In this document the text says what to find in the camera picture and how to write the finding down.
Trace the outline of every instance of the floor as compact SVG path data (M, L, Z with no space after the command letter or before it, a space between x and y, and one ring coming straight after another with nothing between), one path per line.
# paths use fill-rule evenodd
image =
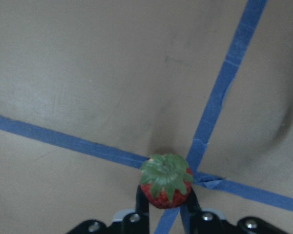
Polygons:
M246 3L0 1L0 117L140 156L186 157ZM293 198L293 0L267 3L199 171ZM139 176L0 130L0 234L110 224L134 207ZM293 233L293 211L194 190L231 223L254 215ZM151 208L151 233L162 213ZM183 233L180 219L170 233Z

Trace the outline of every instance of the strawberry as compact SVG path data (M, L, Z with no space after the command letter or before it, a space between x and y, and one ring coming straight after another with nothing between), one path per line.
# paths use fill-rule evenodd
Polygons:
M157 208L181 206L191 192L193 173L188 162L179 155L151 155L140 170L140 187Z

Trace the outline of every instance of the screw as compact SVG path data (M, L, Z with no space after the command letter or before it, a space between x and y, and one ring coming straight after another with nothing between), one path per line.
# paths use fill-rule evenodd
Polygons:
M140 216L138 214L133 214L132 216L130 216L129 220L132 223L138 222L140 220Z
M202 215L202 218L203 218L205 221L211 221L211 220L214 218L214 216L213 216L212 213L210 213L210 212L206 212L206 213L204 213L204 214Z
M98 222L94 222L89 228L88 231L90 233L93 233L95 231L97 231L98 229L100 229L100 224Z
M257 223L256 223L256 221L254 219L247 219L245 221L245 225L249 229L255 229L255 228L257 228Z

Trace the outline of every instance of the red strawberry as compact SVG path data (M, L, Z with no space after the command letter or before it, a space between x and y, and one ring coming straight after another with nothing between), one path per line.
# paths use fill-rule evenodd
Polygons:
M151 155L141 171L140 187L157 208L181 206L191 192L193 173L188 162L179 155Z

